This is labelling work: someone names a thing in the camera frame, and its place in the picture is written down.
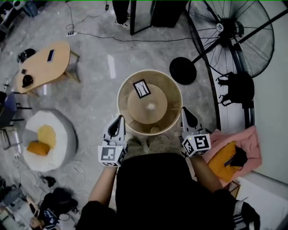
wooden table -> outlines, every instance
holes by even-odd
[[[54,57],[51,62],[47,62],[49,52],[52,49],[54,49]],[[38,96],[33,92],[34,89],[44,84],[58,81],[64,76],[72,78],[79,83],[80,80],[74,74],[66,71],[70,62],[70,55],[74,55],[77,58],[80,57],[70,49],[68,42],[58,41],[29,57],[20,66],[16,82],[17,90],[20,93],[29,93]],[[24,75],[31,75],[33,84],[22,88]]]

power strip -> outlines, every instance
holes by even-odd
[[[71,37],[71,36],[74,36],[76,34],[78,34],[78,33],[74,32],[74,31],[70,31],[70,32],[67,33],[67,37]]]

marble floor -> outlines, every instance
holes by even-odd
[[[105,2],[69,2],[75,31],[102,37],[114,36],[121,40],[172,40],[191,36],[185,15],[181,15],[174,28],[151,27],[130,36],[128,29],[114,25],[112,2],[109,1],[108,4],[108,12],[77,24],[86,15],[103,13]],[[53,108],[62,112],[73,123],[79,140],[74,160],[45,175],[55,177],[59,186],[72,189],[81,209],[103,170],[103,166],[98,163],[97,145],[105,124],[117,115],[116,99],[122,82],[134,72],[144,69],[169,74],[169,64],[174,58],[186,57],[193,60],[198,52],[189,39],[173,42],[120,42],[80,34],[67,37],[68,30],[65,27],[70,23],[70,11],[64,2],[49,2],[40,9],[36,18],[21,19],[1,45],[0,82],[4,84],[9,81],[15,89],[14,78],[19,69],[17,55],[27,48],[40,50],[54,41],[67,40],[71,49],[81,56],[76,64],[70,66],[76,68],[80,84],[66,79],[40,88],[39,98],[18,96],[22,104],[33,108],[21,114],[25,120],[41,108]],[[191,85],[179,85],[183,104],[206,128],[214,131],[214,101],[203,60],[196,63],[196,69],[198,75]],[[25,122],[17,127],[21,141],[21,130],[25,127]],[[15,159],[13,151],[17,149],[0,150],[0,176],[8,184],[21,182],[23,189],[39,202],[50,189],[39,179],[39,173],[29,169],[21,153],[20,158]]]

black trousers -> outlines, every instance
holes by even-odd
[[[116,19],[119,24],[127,21],[127,10],[130,1],[112,1]]]

power cord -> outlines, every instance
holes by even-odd
[[[82,21],[79,21],[79,22],[77,22],[77,23],[75,23],[75,24],[73,23],[71,7],[69,6],[68,3],[66,3],[66,4],[67,4],[67,6],[68,6],[69,9],[70,9],[70,16],[71,16],[71,24],[68,24],[68,25],[66,26],[66,30],[72,29],[72,30],[71,30],[72,33],[77,33],[77,34],[80,34],[80,35],[90,35],[90,36],[93,36],[93,37],[96,37],[96,38],[102,38],[102,39],[112,38],[112,39],[114,39],[114,40],[116,40],[116,41],[120,41],[120,42],[133,42],[133,41],[138,41],[138,42],[171,42],[171,41],[181,41],[181,40],[187,40],[187,39],[193,40],[193,38],[190,38],[190,37],[181,38],[181,39],[173,39],[173,40],[122,40],[122,39],[115,38],[115,37],[113,37],[113,36],[101,37],[101,36],[93,35],[93,34],[90,34],[90,33],[81,33],[81,32],[78,32],[78,31],[75,31],[75,30],[74,30],[74,29],[75,29],[75,25],[76,25],[76,24],[79,24],[79,23],[81,23],[81,22],[83,22],[83,21],[85,21],[88,17],[90,17],[90,18],[97,18],[97,17],[103,15],[104,13],[106,13],[107,10],[109,9],[109,5],[107,4],[107,1],[106,1],[106,5],[105,5],[105,12],[103,12],[103,13],[97,15],[97,16],[87,15]]]

